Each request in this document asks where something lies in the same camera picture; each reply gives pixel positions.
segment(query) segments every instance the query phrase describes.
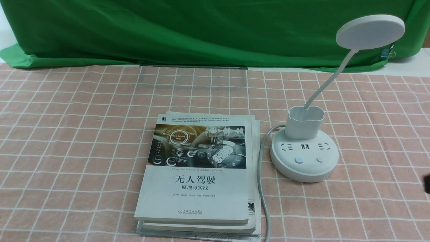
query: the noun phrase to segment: stack of books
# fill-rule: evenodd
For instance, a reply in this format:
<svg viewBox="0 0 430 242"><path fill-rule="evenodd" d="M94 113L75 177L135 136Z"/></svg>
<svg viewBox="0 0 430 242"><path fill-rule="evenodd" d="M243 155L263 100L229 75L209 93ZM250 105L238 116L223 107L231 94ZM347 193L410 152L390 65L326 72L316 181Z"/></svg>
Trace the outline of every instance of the stack of books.
<svg viewBox="0 0 430 242"><path fill-rule="evenodd" d="M137 233L261 240L253 115L159 115L135 212Z"/></svg>

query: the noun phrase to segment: power button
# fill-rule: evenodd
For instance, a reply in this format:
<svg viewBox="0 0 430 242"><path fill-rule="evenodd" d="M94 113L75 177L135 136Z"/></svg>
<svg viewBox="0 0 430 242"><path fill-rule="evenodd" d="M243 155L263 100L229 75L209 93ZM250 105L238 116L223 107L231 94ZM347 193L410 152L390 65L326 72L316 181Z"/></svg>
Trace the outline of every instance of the power button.
<svg viewBox="0 0 430 242"><path fill-rule="evenodd" d="M294 160L299 164L303 163L303 159L301 157L296 157Z"/></svg>

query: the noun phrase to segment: grid pattern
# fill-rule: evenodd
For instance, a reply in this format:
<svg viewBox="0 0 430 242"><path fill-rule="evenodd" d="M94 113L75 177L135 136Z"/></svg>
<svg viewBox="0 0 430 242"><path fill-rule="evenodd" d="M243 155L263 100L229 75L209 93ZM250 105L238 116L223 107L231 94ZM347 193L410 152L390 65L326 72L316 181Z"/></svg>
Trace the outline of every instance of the grid pattern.
<svg viewBox="0 0 430 242"><path fill-rule="evenodd" d="M157 115L252 114L263 136L329 76L0 65L0 241L180 241L135 235ZM297 183L275 170L268 141L273 241L430 241L430 79L341 74L314 104L339 164L324 182Z"/></svg>

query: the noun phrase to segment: power cord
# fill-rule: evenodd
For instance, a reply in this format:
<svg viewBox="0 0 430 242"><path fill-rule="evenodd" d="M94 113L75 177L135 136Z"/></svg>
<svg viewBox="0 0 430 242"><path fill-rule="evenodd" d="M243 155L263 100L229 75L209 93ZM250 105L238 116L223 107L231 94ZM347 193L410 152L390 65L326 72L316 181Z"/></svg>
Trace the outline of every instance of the power cord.
<svg viewBox="0 0 430 242"><path fill-rule="evenodd" d="M270 218L269 208L267 207L266 198L264 197L264 193L263 193L263 186L261 184L261 163L263 162L264 144L266 143L269 135L273 131L275 131L275 129L280 128L280 127L285 127L285 124L279 124L277 126L274 126L273 128L271 128L269 130L269 132L267 132L267 134L263 138L263 141L261 142L260 152L258 154L258 168L257 168L258 192L260 193L261 202L262 202L263 208L264 208L264 214L266 214L266 225L267 225L266 226L266 238L264 239L264 242L269 242L269 240L270 240L270 235L272 233L272 220Z"/></svg>

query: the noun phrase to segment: green cloth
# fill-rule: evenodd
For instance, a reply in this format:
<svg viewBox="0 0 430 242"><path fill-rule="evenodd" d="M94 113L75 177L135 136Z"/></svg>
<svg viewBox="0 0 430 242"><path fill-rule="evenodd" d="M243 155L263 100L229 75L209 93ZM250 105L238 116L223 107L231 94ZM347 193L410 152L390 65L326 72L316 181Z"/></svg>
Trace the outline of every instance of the green cloth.
<svg viewBox="0 0 430 242"><path fill-rule="evenodd" d="M346 22L392 14L406 23L393 52L416 54L430 26L428 0L0 0L18 44L0 51L15 68L80 65L304 67L335 70ZM382 67L381 49L347 71Z"/></svg>

